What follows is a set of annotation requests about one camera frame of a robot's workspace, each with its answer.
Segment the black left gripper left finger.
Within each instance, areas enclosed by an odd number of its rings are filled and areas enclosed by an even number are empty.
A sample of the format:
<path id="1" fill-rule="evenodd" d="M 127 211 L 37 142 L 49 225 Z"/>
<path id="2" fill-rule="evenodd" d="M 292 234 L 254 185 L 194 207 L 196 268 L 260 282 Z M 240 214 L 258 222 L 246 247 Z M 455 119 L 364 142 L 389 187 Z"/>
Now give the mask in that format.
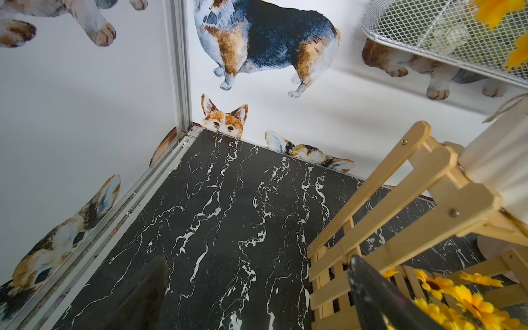
<path id="1" fill-rule="evenodd" d="M 97 312 L 98 329 L 155 329 L 169 284 L 164 255 L 133 275 Z"/>

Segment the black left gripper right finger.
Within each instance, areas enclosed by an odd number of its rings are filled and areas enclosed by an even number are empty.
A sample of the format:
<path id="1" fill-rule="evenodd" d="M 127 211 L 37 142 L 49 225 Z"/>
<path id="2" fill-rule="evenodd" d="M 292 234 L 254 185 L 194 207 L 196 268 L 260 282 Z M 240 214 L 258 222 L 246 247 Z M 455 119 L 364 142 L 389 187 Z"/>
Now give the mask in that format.
<path id="1" fill-rule="evenodd" d="M 362 257 L 351 257 L 347 276 L 362 329 L 442 328 Z"/>

